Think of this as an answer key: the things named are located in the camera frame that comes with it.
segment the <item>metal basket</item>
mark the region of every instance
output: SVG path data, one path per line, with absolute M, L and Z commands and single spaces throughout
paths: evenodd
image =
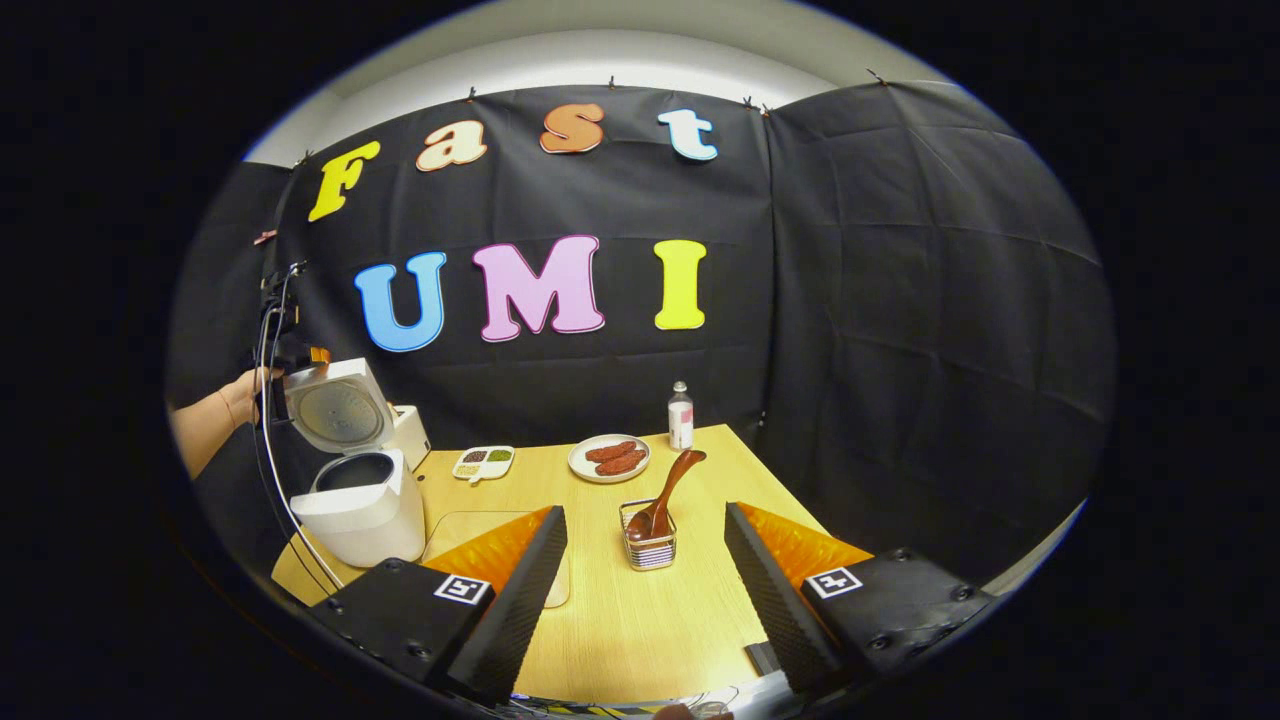
M 636 500 L 618 507 L 618 516 L 622 520 L 622 544 L 627 551 L 627 561 L 635 570 L 657 570 L 676 561 L 676 519 L 671 516 L 669 510 L 667 511 L 667 524 L 671 527 L 669 536 L 639 542 L 627 538 L 627 523 L 654 500 L 657 498 Z

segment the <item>small glass bottle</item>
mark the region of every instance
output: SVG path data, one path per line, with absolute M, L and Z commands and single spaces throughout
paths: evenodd
M 684 380 L 672 386 L 676 395 L 667 401 L 667 427 L 671 430 L 671 448 L 689 450 L 694 446 L 694 401 L 685 393 Z

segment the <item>table top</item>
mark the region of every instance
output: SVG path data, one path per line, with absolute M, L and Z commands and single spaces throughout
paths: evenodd
M 471 486 L 452 475 L 462 451 L 433 450 L 413 477 L 430 533 L 466 510 L 564 507 L 568 527 L 568 601 L 543 610 L 515 692 L 576 702 L 646 702 L 694 696 L 755 680 L 746 646 L 768 638 L 724 544 L 724 503 L 746 502 L 826 532 L 727 425 L 699 428 L 708 454 L 676 486 L 668 511 L 677 525 L 675 564 L 632 570 L 623 550 L 618 506 L 657 497 L 678 456 L 666 434 L 646 436 L 649 466 L 617 484 L 584 480 L 568 468 L 572 445 L 516 450 L 511 470 Z M 271 579 L 303 603 L 328 597 L 300 562 L 325 579 L 294 537 Z M 343 583 L 364 570 L 314 542 Z

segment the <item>rice cooker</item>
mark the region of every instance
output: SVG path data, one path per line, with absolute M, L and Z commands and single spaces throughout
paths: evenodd
M 412 471 L 431 446 L 417 409 L 387 402 L 364 357 L 312 365 L 283 382 L 298 433 L 342 454 L 289 500 L 298 521 L 348 565 L 421 557 L 426 523 Z

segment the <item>letter u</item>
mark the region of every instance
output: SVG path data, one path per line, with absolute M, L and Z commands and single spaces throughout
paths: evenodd
M 369 337 L 378 347 L 392 352 L 410 352 L 426 347 L 444 328 L 444 300 L 440 297 L 440 265 L 444 265 L 444 252 L 424 252 L 404 263 L 417 278 L 417 300 L 422 316 L 411 327 L 396 322 L 392 307 L 392 278 L 394 265 L 374 265 L 356 275 L 356 288 L 360 290 L 365 310 L 365 327 Z

